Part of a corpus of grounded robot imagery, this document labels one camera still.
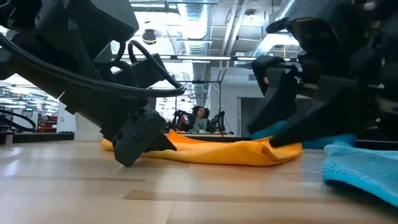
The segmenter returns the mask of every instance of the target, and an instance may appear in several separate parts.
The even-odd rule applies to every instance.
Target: white wall
[[[76,116],[65,110],[65,105],[58,103],[57,133],[62,131],[76,132]]]
[[[101,129],[78,113],[76,114],[76,124],[77,132],[75,132],[75,141],[102,141],[103,135],[100,133]]]
[[[219,108],[216,91],[210,89],[208,97],[210,99],[210,116],[213,117],[218,113]],[[226,120],[224,121],[224,125],[227,132],[232,131],[235,134],[238,133],[238,98],[242,97],[261,98],[263,95],[257,85],[222,85],[221,110],[225,111]]]

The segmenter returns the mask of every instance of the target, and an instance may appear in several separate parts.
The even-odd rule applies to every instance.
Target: table
[[[368,194],[322,183],[325,154],[273,167],[140,158],[132,168],[98,142],[0,147],[1,223],[398,223]]]

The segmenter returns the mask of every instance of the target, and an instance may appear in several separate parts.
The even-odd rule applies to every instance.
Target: pipe
[[[278,21],[279,19],[283,19],[284,17],[286,17],[286,15],[289,15],[294,9],[296,5],[296,0],[283,0],[282,4],[280,5],[280,8],[278,11],[267,15],[266,20],[264,21],[263,24],[263,32],[264,32],[264,38],[263,40],[259,43],[259,45],[254,48],[254,50],[252,51],[252,53],[250,54],[251,57],[258,57],[260,55],[264,55],[266,53],[268,53],[268,51],[270,51],[270,49],[263,49],[261,46],[264,45],[264,43],[267,41],[267,33],[265,32],[265,28],[275,22]]]
[[[232,48],[234,47],[236,37],[238,36],[238,32],[243,22],[243,17],[245,15],[246,9],[248,8],[249,0],[244,0],[241,7],[241,12],[239,14],[238,21],[236,22],[236,26],[234,32],[232,34],[231,42],[229,43],[228,50],[226,52],[227,55],[230,55],[232,52]]]
[[[183,36],[188,40],[206,40],[209,36],[210,6],[207,4],[177,4],[181,18],[185,21]],[[185,50],[189,55],[208,55],[209,42],[185,42]],[[210,78],[210,65],[204,63],[193,63],[193,79],[208,80]],[[193,84],[193,91],[198,105],[204,105],[205,100],[201,98],[203,91],[208,86]]]
[[[221,47],[221,53],[220,53],[221,55],[224,55],[224,53],[225,53],[225,48],[228,43],[229,35],[231,34],[232,26],[235,21],[236,11],[238,10],[238,4],[239,4],[239,0],[234,0],[232,9],[231,9],[231,17],[229,18],[228,25],[226,26],[226,30],[225,30],[224,41],[223,41],[223,45]]]

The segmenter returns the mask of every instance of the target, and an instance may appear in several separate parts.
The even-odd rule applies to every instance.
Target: woman
[[[185,125],[189,127],[188,129],[191,129],[195,133],[200,132],[200,130],[207,131],[209,127],[208,117],[210,110],[204,108],[203,106],[195,106],[192,110],[192,114],[195,115],[195,118],[185,121]]]

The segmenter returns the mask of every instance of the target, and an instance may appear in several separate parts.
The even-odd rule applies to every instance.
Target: ventilation duct
[[[252,57],[258,57],[260,55],[265,55],[270,51],[270,49],[273,47],[272,43],[270,43],[271,36],[269,36],[265,32],[265,28],[269,24],[271,24],[275,21],[278,21],[279,19],[283,19],[283,18],[287,17],[291,12],[294,11],[294,9],[298,6],[298,4],[299,4],[298,0],[283,0],[278,11],[276,11],[270,15],[267,15],[266,20],[264,21],[264,24],[262,26],[262,29],[264,31],[264,39],[252,51],[252,54],[251,54]],[[292,41],[294,41],[292,34],[285,34],[285,39],[292,39]]]
[[[183,19],[183,36],[192,41],[185,42],[185,50],[189,55],[209,54],[210,43],[206,40],[209,34],[210,7],[207,4],[178,4],[178,11]],[[209,63],[192,63],[193,79],[208,80],[210,78]],[[193,94],[197,105],[205,105],[208,85],[193,84]]]

